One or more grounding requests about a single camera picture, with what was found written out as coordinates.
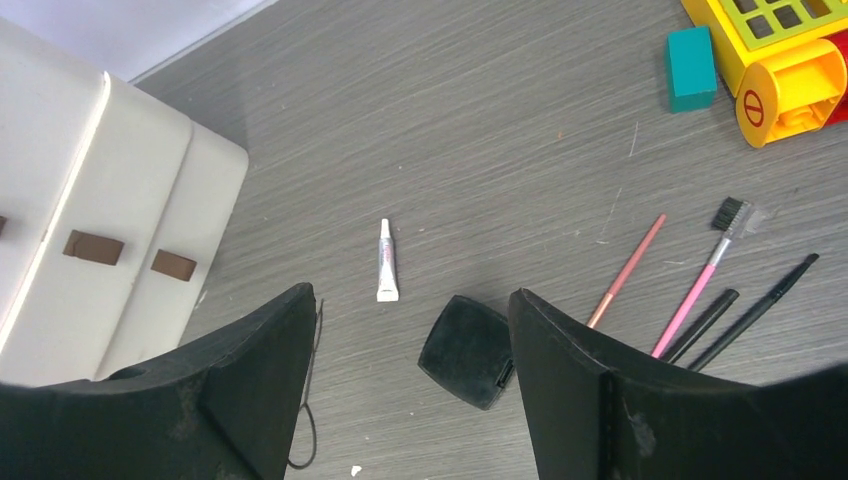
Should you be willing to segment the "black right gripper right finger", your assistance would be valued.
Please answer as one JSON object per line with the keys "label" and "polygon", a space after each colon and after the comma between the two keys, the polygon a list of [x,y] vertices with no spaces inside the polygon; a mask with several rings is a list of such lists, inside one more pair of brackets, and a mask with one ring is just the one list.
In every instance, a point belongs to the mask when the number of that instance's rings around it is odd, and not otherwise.
{"label": "black right gripper right finger", "polygon": [[527,289],[508,326],[542,479],[843,479],[847,368],[754,386],[667,364]]}

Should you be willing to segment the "pink eyebrow brush comb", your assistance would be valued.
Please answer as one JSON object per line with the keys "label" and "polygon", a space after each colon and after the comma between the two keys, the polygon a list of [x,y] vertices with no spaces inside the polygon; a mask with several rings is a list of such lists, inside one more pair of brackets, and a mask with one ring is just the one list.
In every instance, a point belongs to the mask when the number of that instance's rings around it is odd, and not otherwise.
{"label": "pink eyebrow brush comb", "polygon": [[722,202],[710,223],[713,230],[721,232],[720,240],[655,344],[651,352],[653,358],[667,351],[731,243],[755,232],[763,218],[762,211],[752,202],[734,197],[727,197]]}

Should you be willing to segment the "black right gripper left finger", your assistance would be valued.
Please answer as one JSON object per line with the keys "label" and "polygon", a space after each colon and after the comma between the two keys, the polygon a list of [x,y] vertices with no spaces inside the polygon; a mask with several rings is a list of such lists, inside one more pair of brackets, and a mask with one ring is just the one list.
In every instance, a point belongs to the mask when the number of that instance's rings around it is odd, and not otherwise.
{"label": "black right gripper left finger", "polygon": [[299,283],[101,381],[1,388],[5,479],[281,479],[316,332]]}

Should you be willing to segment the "teal wooden block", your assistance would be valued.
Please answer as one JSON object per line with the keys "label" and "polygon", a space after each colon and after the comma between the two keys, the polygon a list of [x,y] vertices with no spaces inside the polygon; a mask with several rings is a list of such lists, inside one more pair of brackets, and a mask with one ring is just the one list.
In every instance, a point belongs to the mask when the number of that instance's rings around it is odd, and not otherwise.
{"label": "teal wooden block", "polygon": [[718,89],[709,28],[671,32],[665,46],[665,69],[671,113],[709,108]]}

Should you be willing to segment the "white small cream tube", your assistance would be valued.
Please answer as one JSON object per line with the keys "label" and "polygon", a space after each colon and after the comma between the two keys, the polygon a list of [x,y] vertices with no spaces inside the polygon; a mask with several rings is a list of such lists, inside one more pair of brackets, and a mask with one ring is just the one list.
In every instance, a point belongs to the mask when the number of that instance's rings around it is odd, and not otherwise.
{"label": "white small cream tube", "polygon": [[387,218],[381,220],[378,260],[377,301],[396,302],[399,300],[399,288],[395,268],[395,247]]}

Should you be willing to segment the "black compact case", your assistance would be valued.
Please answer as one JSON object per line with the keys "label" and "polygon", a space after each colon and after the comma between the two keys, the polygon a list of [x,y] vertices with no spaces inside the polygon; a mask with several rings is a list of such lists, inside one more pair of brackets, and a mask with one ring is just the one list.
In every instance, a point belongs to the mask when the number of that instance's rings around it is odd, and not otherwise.
{"label": "black compact case", "polygon": [[455,295],[434,323],[417,362],[436,384],[487,411],[514,372],[508,321],[485,304]]}

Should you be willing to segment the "pink lip pencil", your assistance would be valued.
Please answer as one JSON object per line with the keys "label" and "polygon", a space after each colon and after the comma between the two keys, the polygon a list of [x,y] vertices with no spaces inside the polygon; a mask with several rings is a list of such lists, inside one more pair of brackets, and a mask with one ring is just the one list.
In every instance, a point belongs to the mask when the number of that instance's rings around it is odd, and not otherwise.
{"label": "pink lip pencil", "polygon": [[601,300],[599,301],[598,305],[596,306],[595,310],[587,321],[587,327],[595,329],[598,326],[604,314],[610,307],[611,303],[618,295],[618,293],[620,292],[620,290],[622,289],[622,287],[624,286],[636,266],[639,264],[645,252],[653,242],[657,233],[664,225],[666,219],[667,215],[665,213],[660,214],[654,221],[650,229],[643,236],[636,249],[630,255],[627,262],[624,264],[612,284],[607,289],[606,293],[602,296]]}

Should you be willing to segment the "black makeup pencil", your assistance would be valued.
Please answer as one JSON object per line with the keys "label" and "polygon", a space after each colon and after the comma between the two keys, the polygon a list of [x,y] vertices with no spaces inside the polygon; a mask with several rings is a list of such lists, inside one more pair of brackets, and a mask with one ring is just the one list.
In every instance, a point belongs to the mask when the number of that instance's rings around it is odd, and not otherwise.
{"label": "black makeup pencil", "polygon": [[778,303],[819,258],[820,255],[818,253],[807,255],[799,265],[784,276],[765,296],[751,306],[718,339],[691,362],[687,366],[687,369],[693,372],[700,372]]}
{"label": "black makeup pencil", "polygon": [[733,305],[740,293],[732,288],[725,289],[660,356],[666,363],[676,363],[694,343]]}

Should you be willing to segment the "yellow toy block house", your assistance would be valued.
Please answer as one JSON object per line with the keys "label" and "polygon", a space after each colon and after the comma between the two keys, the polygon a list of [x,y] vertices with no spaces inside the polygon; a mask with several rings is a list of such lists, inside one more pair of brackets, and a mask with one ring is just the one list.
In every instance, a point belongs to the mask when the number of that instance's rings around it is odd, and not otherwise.
{"label": "yellow toy block house", "polygon": [[694,26],[709,28],[749,145],[846,122],[846,0],[681,3]]}

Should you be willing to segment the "black hair loop tool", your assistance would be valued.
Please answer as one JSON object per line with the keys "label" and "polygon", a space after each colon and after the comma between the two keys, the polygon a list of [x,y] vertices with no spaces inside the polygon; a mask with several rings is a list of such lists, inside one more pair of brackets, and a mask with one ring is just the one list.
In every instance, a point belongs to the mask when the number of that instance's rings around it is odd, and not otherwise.
{"label": "black hair loop tool", "polygon": [[318,435],[317,435],[317,426],[314,417],[314,413],[312,411],[311,406],[309,405],[309,396],[312,387],[312,381],[314,377],[314,369],[316,363],[317,352],[319,349],[319,345],[321,342],[321,336],[323,332],[323,318],[324,318],[324,299],[321,299],[319,305],[316,310],[315,316],[315,332],[314,338],[312,342],[312,348],[309,358],[309,365],[306,373],[306,380],[304,385],[304,390],[302,393],[302,398],[300,402],[300,406],[298,409],[298,413],[305,412],[309,421],[309,428],[311,433],[311,451],[309,458],[303,463],[295,463],[291,458],[287,459],[287,465],[298,471],[305,470],[309,466],[312,465],[316,456],[317,456],[317,447],[318,447]]}

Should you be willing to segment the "white drawer organizer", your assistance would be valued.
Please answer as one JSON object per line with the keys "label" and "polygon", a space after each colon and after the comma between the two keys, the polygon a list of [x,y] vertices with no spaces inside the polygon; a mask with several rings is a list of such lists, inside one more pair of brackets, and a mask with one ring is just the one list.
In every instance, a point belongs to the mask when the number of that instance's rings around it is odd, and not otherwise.
{"label": "white drawer organizer", "polygon": [[180,111],[1,24],[1,380],[175,349],[248,168]]}

